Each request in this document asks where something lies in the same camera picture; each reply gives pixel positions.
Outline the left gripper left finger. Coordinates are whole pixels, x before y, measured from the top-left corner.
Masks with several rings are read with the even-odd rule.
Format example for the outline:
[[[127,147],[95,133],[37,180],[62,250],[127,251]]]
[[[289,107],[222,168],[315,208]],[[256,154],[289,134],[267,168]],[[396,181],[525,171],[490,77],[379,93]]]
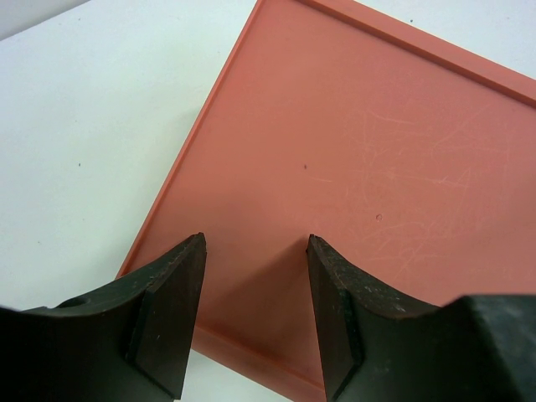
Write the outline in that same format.
[[[203,234],[56,307],[1,310],[4,401],[181,398],[207,257]]]

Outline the red top drawer unit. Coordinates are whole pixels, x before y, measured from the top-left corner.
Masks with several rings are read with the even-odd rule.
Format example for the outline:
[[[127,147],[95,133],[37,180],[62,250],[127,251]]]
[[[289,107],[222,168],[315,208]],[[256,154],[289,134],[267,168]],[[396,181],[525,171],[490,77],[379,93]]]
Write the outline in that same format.
[[[259,1],[122,267],[196,233],[193,347],[325,398],[306,248],[442,305],[535,290],[535,82],[353,1]]]

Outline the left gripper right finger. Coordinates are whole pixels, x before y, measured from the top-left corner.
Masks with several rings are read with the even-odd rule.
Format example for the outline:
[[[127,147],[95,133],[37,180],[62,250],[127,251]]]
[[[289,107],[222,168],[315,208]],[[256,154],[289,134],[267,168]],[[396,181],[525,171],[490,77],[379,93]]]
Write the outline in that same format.
[[[316,235],[307,266],[327,400],[534,400],[534,296],[462,296],[437,307]]]

